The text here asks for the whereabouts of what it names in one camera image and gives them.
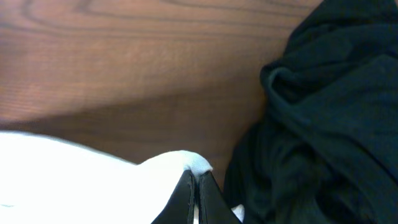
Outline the white printed t-shirt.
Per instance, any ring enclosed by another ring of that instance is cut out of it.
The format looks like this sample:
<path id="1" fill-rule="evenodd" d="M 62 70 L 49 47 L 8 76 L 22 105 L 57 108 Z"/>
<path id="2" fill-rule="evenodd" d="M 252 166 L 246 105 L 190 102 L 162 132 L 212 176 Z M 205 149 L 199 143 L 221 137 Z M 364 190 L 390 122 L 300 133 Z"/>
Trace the white printed t-shirt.
<path id="1" fill-rule="evenodd" d="M 212 166 L 190 151 L 169 151 L 135 164 L 59 138 L 1 133 L 2 223 L 152 223 L 183 172 L 197 184 Z M 243 205 L 228 206 L 243 222 Z"/>

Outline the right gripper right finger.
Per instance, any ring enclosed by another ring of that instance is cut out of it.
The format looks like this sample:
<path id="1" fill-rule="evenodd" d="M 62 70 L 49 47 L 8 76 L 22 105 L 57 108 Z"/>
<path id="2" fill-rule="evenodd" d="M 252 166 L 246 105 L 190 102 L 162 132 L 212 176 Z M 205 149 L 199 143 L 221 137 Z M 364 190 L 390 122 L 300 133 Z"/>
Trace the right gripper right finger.
<path id="1" fill-rule="evenodd" d="M 199 177 L 197 190 L 200 224 L 242 224 L 226 204 L 210 171 Z"/>

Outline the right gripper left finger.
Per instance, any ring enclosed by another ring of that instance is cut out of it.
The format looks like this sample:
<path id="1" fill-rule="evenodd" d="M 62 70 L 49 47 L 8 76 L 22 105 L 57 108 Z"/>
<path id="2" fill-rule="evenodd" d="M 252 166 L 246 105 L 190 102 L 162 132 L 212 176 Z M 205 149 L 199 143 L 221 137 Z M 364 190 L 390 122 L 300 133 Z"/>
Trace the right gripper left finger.
<path id="1" fill-rule="evenodd" d="M 192 172 L 184 171 L 166 206 L 151 224 L 193 224 L 195 187 Z"/>

